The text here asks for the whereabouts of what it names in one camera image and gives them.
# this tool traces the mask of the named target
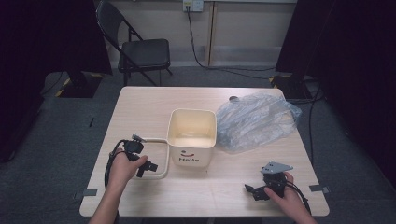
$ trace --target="black cable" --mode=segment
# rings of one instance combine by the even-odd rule
[[[269,70],[275,69],[274,67],[266,68],[266,69],[247,69],[247,68],[236,68],[236,67],[208,67],[208,66],[202,65],[198,61],[198,58],[197,58],[196,52],[195,52],[194,37],[193,37],[192,26],[191,26],[191,17],[190,17],[190,7],[186,7],[186,9],[187,9],[187,15],[189,17],[190,39],[191,39],[192,52],[194,54],[194,59],[198,63],[198,65],[200,65],[202,68],[207,69],[207,70],[218,70],[218,71],[232,73],[232,74],[235,74],[235,75],[238,75],[238,76],[242,76],[242,77],[257,78],[257,79],[269,79],[268,77],[252,77],[252,76],[248,76],[248,75],[245,75],[245,74],[229,71],[227,69],[240,70],[240,71],[252,71],[252,72],[265,72],[265,71],[269,71]]]
[[[280,182],[280,181],[276,181],[276,180],[271,180],[271,182],[272,183],[276,183],[276,184],[281,185],[281,186],[284,186],[284,187],[289,187],[289,188],[295,190],[300,195],[306,210],[309,212],[310,215],[312,215],[311,207],[309,206],[308,199],[305,198],[303,193],[300,191],[300,189],[295,184],[291,183],[288,180],[286,181],[286,183]]]
[[[317,101],[318,93],[319,93],[320,88],[321,88],[321,82],[319,82],[317,94],[315,94],[314,100],[312,101],[312,105],[311,105],[311,108],[309,110],[309,119],[308,119],[309,144],[310,144],[310,147],[311,147],[311,164],[312,164],[312,166],[314,166],[314,143],[313,143],[314,141],[312,140],[312,125],[311,125],[312,110],[314,109],[314,104]]]
[[[45,91],[41,92],[41,95],[46,94],[47,92],[49,92],[58,82],[59,80],[61,80],[62,75],[64,74],[64,72],[61,72],[61,74],[58,77],[58,80],[55,81],[55,83],[52,84],[52,86],[50,86],[48,89],[46,89]]]
[[[107,162],[107,165],[106,165],[106,169],[105,169],[105,189],[107,188],[107,184],[108,184],[108,179],[109,179],[109,177],[110,177],[110,169],[111,169],[111,166],[113,165],[113,161],[114,161],[114,159],[116,159],[116,156],[118,155],[118,154],[120,154],[121,152],[125,152],[125,151],[119,151],[119,152],[117,152],[117,149],[119,148],[119,146],[120,146],[120,144],[121,143],[127,143],[128,141],[127,140],[120,140],[117,144],[116,144],[116,146],[114,147],[114,149],[113,149],[113,151],[112,152],[110,152],[110,155],[109,155],[109,158],[108,158],[108,162]],[[120,213],[119,213],[119,211],[117,210],[117,214],[116,214],[116,218],[114,219],[114,223],[116,224],[116,223],[119,223],[119,219],[120,219]]]

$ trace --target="forearm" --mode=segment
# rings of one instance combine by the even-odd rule
[[[107,187],[90,223],[114,223],[124,187]]]
[[[317,224],[314,218],[309,214],[299,215],[297,218],[295,218],[295,222],[298,224]]]

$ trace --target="black curtain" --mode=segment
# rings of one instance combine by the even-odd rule
[[[58,71],[111,74],[92,0],[12,0],[0,3],[0,152]]]
[[[320,79],[353,140],[396,187],[395,10],[393,0],[299,0],[277,67]]]

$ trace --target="printed logo on bucket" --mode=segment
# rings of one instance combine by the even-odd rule
[[[199,160],[193,158],[193,156],[194,156],[193,153],[188,153],[186,150],[182,150],[180,156],[182,156],[184,158],[179,157],[178,158],[179,161],[199,161]]]

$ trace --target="electrical outlet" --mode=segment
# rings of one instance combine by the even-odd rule
[[[187,7],[192,11],[192,0],[183,0],[183,11],[187,11]]]
[[[190,12],[204,11],[204,0],[183,0],[183,11],[187,12],[187,7],[190,7]]]

